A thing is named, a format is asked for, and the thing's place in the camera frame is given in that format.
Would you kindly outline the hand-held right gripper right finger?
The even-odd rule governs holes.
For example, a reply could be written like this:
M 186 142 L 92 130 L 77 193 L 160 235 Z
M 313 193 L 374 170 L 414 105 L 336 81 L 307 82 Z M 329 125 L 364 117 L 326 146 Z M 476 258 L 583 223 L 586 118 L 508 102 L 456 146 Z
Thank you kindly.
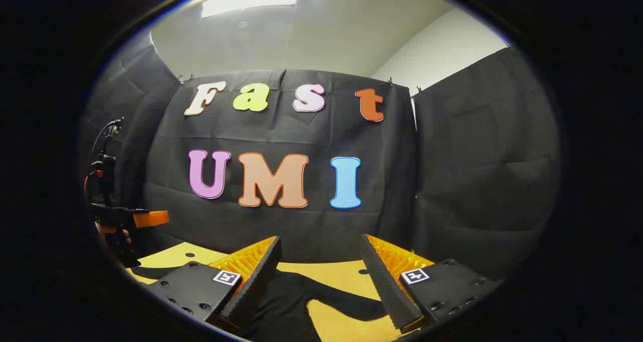
M 499 285 L 453 258 L 432 262 L 367 234 L 361 236 L 360 253 L 393 326 L 400 332 L 452 319 Z

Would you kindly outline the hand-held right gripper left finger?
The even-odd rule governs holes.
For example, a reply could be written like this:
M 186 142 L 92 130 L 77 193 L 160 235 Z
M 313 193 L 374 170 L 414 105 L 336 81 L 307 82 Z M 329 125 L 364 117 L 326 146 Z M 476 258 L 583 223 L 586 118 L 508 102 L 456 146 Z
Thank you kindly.
M 187 317 L 245 333 L 282 257 L 278 236 L 221 250 L 181 242 L 143 258 L 149 290 Z

